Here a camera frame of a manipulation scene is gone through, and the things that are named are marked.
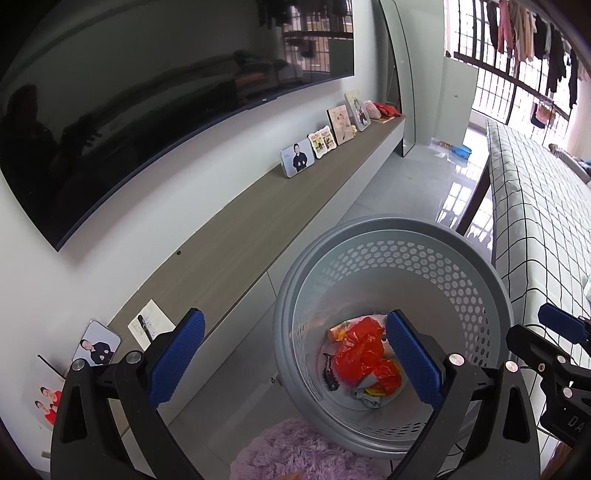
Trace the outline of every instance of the metal screw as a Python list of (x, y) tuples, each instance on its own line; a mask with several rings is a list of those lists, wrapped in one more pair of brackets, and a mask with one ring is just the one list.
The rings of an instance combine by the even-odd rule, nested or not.
[(85, 364), (86, 364), (86, 362), (84, 360), (82, 360), (82, 358), (79, 358), (78, 360), (74, 360), (74, 363), (72, 363), (72, 370), (80, 371), (84, 368)]
[(462, 357), (459, 353), (452, 353), (449, 356), (449, 361), (453, 365), (455, 365), (457, 367), (460, 367), (460, 366), (462, 366), (464, 364), (464, 357)]
[(515, 362), (512, 362), (511, 360), (509, 360), (508, 362), (505, 362), (505, 368), (509, 371), (509, 372), (517, 372), (519, 370), (519, 367), (517, 366), (517, 364)]
[(125, 357), (125, 361), (129, 364), (136, 364), (141, 359), (142, 359), (142, 354), (137, 351), (129, 352), (127, 354), (127, 356)]

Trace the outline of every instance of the blue plastic container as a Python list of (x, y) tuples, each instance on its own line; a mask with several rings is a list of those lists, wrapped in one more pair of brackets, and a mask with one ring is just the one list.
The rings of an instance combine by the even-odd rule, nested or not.
[(467, 160), (468, 158), (470, 158), (472, 150), (467, 146), (462, 145), (461, 147), (452, 147), (452, 153), (455, 153), (458, 157)]

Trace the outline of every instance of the person in red clothing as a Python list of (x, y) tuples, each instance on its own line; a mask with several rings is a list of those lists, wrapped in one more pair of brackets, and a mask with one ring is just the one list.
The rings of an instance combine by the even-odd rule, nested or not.
[(60, 404), (61, 392), (59, 390), (52, 392), (49, 388), (41, 387), (41, 393), (51, 400), (52, 405), (57, 407)]
[(45, 419), (49, 422), (49, 425), (53, 427), (56, 423), (57, 407), (52, 403), (51, 406), (47, 408), (40, 401), (35, 401), (35, 406), (44, 413)]

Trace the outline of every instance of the man in black shirt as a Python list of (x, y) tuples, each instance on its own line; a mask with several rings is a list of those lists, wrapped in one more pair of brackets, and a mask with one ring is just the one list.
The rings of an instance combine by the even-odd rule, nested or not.
[(93, 345), (88, 340), (82, 339), (80, 346), (90, 352), (90, 359), (97, 365), (108, 365), (113, 357), (111, 347), (105, 342), (96, 342)]
[(299, 173), (308, 166), (308, 157), (306, 157), (305, 153), (300, 151), (300, 146), (298, 144), (294, 145), (294, 152), (294, 168)]

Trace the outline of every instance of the wooden countertop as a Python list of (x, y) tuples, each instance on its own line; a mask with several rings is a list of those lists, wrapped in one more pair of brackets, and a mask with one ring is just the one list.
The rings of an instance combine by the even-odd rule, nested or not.
[(109, 328), (121, 337), (113, 361), (140, 349), (127, 325), (150, 299), (175, 324), (190, 308), (198, 308), (210, 333), (403, 119), (372, 122), (291, 179), (277, 165), (233, 199), (111, 321)]

